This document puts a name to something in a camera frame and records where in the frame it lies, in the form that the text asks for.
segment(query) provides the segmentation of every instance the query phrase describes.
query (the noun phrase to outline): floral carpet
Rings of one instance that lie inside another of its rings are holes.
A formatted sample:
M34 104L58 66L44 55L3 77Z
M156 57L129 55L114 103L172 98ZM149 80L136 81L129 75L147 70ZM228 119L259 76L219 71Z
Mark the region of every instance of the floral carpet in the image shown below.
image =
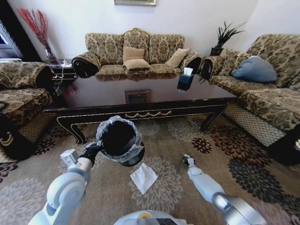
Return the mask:
M118 218L143 209L162 210L194 225L224 224L221 213L206 202L188 178L181 158L187 153L228 195L239 196L270 225L300 225L300 167L268 158L265 149L226 117L206 132L201 116L135 120L146 147L142 160L158 175L142 195L130 178L139 165L123 167L97 155L91 181L70 225L112 225ZM88 142L97 124L79 127ZM38 143L35 155L22 162L0 163L0 224L26 225L44 206L50 183L66 171L60 154L86 144L54 125Z

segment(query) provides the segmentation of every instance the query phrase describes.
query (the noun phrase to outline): red decorative branches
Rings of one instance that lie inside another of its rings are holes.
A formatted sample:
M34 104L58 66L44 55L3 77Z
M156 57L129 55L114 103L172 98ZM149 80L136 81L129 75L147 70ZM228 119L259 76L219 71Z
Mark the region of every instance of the red decorative branches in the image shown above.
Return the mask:
M17 9L21 18L28 24L30 29L35 33L38 40L45 47L49 54L49 59L54 60L55 56L48 44L48 18L45 13L40 10L31 10L25 8Z

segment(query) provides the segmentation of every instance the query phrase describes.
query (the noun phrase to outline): dark wooden coffee table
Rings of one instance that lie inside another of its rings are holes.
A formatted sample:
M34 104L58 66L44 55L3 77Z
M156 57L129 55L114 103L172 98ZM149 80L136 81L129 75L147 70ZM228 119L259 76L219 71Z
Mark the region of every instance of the dark wooden coffee table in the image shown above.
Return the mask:
M195 75L190 88L177 89L179 77L165 80L99 82L96 78L78 78L45 113L57 113L58 123L70 132L77 144L85 143L83 133L76 125L99 123L119 115L128 120L207 114L201 130L217 118L236 96L208 82L198 83ZM145 102L145 91L150 97ZM127 103L125 91L135 91Z

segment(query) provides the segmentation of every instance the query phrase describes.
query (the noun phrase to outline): picture frame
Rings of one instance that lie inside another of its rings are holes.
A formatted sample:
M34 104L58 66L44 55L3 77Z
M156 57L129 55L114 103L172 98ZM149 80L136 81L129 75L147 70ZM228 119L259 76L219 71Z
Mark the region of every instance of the picture frame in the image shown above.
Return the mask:
M114 0L115 5L156 6L157 0Z
M126 104L149 103L151 101L151 90L126 90Z

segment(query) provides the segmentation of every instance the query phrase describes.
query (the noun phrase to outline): vase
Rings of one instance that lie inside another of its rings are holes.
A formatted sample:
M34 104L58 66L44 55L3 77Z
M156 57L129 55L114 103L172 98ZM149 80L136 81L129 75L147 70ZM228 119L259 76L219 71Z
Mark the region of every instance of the vase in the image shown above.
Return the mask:
M56 56L52 52L50 45L48 43L48 40L43 41L43 46L45 48L45 52L46 52L46 56L47 56L48 60L56 60Z
M211 48L210 56L219 56L223 48Z

